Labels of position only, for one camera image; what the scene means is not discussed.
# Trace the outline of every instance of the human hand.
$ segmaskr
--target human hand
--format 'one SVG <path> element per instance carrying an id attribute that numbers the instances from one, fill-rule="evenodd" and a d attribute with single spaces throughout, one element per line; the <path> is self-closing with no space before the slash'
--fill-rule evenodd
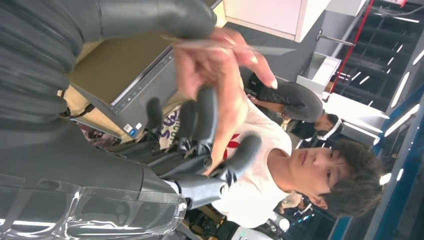
<path id="1" fill-rule="evenodd" d="M 241 84 L 239 66 L 251 69 L 268 87 L 277 88 L 277 80 L 265 57 L 247 49 L 240 33 L 216 28 L 211 40 L 230 44 L 229 48 L 190 48 L 174 45 L 177 86 L 186 97 L 194 99 L 203 85 L 217 90 L 218 131 L 233 132 L 243 123 L 247 114 L 246 95 Z"/>
<path id="2" fill-rule="evenodd" d="M 232 135 L 246 118 L 247 98 L 240 87 L 239 65 L 224 48 L 175 49 L 178 89 L 195 99 L 199 88 L 213 86 L 218 100 L 217 135 Z"/>

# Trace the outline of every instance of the desk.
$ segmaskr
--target desk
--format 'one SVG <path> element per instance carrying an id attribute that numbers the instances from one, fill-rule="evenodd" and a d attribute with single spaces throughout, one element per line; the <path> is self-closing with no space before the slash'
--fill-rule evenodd
<path id="1" fill-rule="evenodd" d="M 225 17 L 224 2 L 218 4 L 213 11 L 217 16 L 216 26 L 223 27 L 227 23 Z M 76 62 L 78 63 L 79 61 L 81 61 L 85 56 L 90 54 L 91 51 L 93 51 L 101 43 L 101 41 L 98 41 L 85 44 Z M 81 113 L 89 104 L 89 101 L 85 99 L 80 93 L 78 93 L 78 91 L 76 91 L 72 86 L 69 86 L 64 98 L 67 101 L 68 107 L 73 115 Z M 113 123 L 98 109 L 94 109 L 92 112 L 84 115 L 82 117 L 82 120 L 95 123 L 96 125 L 108 130 L 109 132 L 120 136 L 123 142 L 131 140 L 131 138 L 124 131 L 122 131 L 115 123 Z"/>

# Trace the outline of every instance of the ceiling light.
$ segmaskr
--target ceiling light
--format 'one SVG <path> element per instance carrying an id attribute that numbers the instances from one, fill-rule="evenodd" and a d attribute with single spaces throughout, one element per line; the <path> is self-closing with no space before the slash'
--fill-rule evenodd
<path id="1" fill-rule="evenodd" d="M 397 174 L 397 177 L 396 177 L 396 181 L 401 180 L 401 178 L 402 178 L 402 174 L 404 174 L 404 169 L 403 169 L 403 168 L 401 168 L 401 169 L 399 170 L 399 173 Z"/>
<path id="2" fill-rule="evenodd" d="M 361 72 L 358 72 L 354 77 L 352 77 L 352 81 L 355 80 L 360 74 Z"/>
<path id="3" fill-rule="evenodd" d="M 397 89 L 396 94 L 394 95 L 393 102 L 391 103 L 391 107 L 395 107 L 398 104 L 398 100 L 401 97 L 402 91 L 404 90 L 405 84 L 407 84 L 408 78 L 410 77 L 410 72 L 407 72 L 405 76 L 403 76 L 402 81 L 400 82 L 399 89 Z"/>
<path id="4" fill-rule="evenodd" d="M 418 56 L 415 58 L 415 60 L 413 61 L 412 65 L 415 65 L 418 63 L 418 61 L 421 60 L 421 58 L 424 56 L 424 49 L 421 51 L 420 54 L 418 54 Z"/>
<path id="5" fill-rule="evenodd" d="M 389 66 L 392 63 L 393 59 L 395 58 L 394 57 L 390 58 L 390 61 L 388 61 L 387 66 Z"/>
<path id="6" fill-rule="evenodd" d="M 344 122 L 344 124 L 345 124 L 346 126 L 348 126 L 348 127 L 352 128 L 352 129 L 355 129 L 356 131 L 359 131 L 359 132 L 361 132 L 361 133 L 365 134 L 365 135 L 368 135 L 368 136 L 373 137 L 373 138 L 375 138 L 375 139 L 378 139 L 378 138 L 379 138 L 379 136 L 377 136 L 377 135 L 375 135 L 375 134 L 372 134 L 372 133 L 371 133 L 371 132 L 369 132 L 369 131 L 365 131 L 364 129 L 359 128 L 359 127 L 357 127 L 357 126 L 355 126 L 355 125 L 353 125 L 353 124 L 350 124 L 349 122 Z"/>
<path id="7" fill-rule="evenodd" d="M 399 20 L 402 20 L 402 21 L 407 21 L 407 22 L 416 23 L 416 24 L 420 22 L 420 21 L 415 20 L 415 19 L 397 17 L 397 16 L 395 16 L 394 19 L 399 19 Z"/>
<path id="8" fill-rule="evenodd" d="M 400 45 L 400 47 L 397 49 L 396 53 L 399 53 L 401 51 L 401 49 L 402 49 L 403 46 L 404 46 L 403 44 Z"/>
<path id="9" fill-rule="evenodd" d="M 397 120 L 395 123 L 393 123 L 393 125 L 391 127 L 389 127 L 387 129 L 387 131 L 385 131 L 384 136 L 387 137 L 389 136 L 391 133 L 393 133 L 394 130 L 396 130 L 397 128 L 399 128 L 402 124 L 404 124 L 404 122 L 406 122 L 413 114 L 415 114 L 416 112 L 418 112 L 418 109 L 420 109 L 420 105 L 417 104 L 415 105 L 413 108 L 411 108 L 411 110 L 409 110 L 405 115 L 403 115 L 399 120 Z"/>
<path id="10" fill-rule="evenodd" d="M 370 76 L 366 76 L 364 79 L 362 79 L 362 81 L 360 81 L 359 85 L 365 83 L 365 81 L 367 81 L 370 78 Z"/>
<path id="11" fill-rule="evenodd" d="M 380 138 L 378 137 L 378 138 L 376 138 L 376 139 L 374 140 L 374 142 L 373 142 L 372 144 L 374 144 L 374 146 L 375 146 L 375 145 L 377 145 L 379 142 L 380 142 Z"/>
<path id="12" fill-rule="evenodd" d="M 389 172 L 382 177 L 380 177 L 380 185 L 384 185 L 390 181 L 390 178 L 392 177 L 392 173 Z"/>
<path id="13" fill-rule="evenodd" d="M 361 126 L 361 127 L 366 128 L 366 129 L 372 130 L 372 131 L 374 131 L 374 132 L 376 132 L 376 133 L 379 133 L 379 134 L 383 133 L 383 131 L 382 131 L 382 130 L 380 130 L 380 129 L 376 128 L 375 126 L 371 126 L 371 125 L 369 125 L 368 123 L 365 123 L 365 122 L 363 122 L 363 121 L 361 121 L 361 120 L 357 120 L 357 119 L 350 119 L 350 120 L 346 120 L 346 121 L 348 121 L 348 122 L 350 122 L 350 123 L 352 123 L 352 124 L 355 124 L 355 125 L 357 125 L 357 126 Z"/>
<path id="14" fill-rule="evenodd" d="M 343 76 L 348 76 L 348 77 L 350 77 L 350 75 L 347 75 L 346 73 L 343 73 L 343 72 L 337 72 L 338 74 L 340 73 L 341 75 L 343 75 Z"/>

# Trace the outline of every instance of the young man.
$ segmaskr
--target young man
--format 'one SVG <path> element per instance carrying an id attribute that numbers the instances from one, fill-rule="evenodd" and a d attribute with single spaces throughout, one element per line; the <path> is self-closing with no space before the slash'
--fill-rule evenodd
<path id="1" fill-rule="evenodd" d="M 243 37 L 217 29 L 212 39 L 246 46 Z M 340 142 L 331 149 L 292 152 L 287 133 L 251 103 L 243 89 L 239 66 L 248 66 L 269 88 L 278 83 L 264 56 L 244 47 L 174 48 L 178 89 L 195 98 L 205 84 L 216 88 L 218 124 L 210 174 L 230 157 L 240 141 L 255 133 L 262 140 L 255 162 L 212 205 L 242 227 L 264 224 L 278 203 L 294 191 L 334 215 L 360 215 L 375 206 L 382 191 L 373 154 L 363 145 Z"/>
<path id="2" fill-rule="evenodd" d="M 307 148 L 292 152 L 287 133 L 252 103 L 247 118 L 225 151 L 231 156 L 244 135 L 259 134 L 257 160 L 212 205 L 229 221 L 245 228 L 265 223 L 278 203 L 298 192 L 334 216 L 361 215 L 377 203 L 382 187 L 377 160 L 360 143 L 340 141 L 333 149 Z"/>

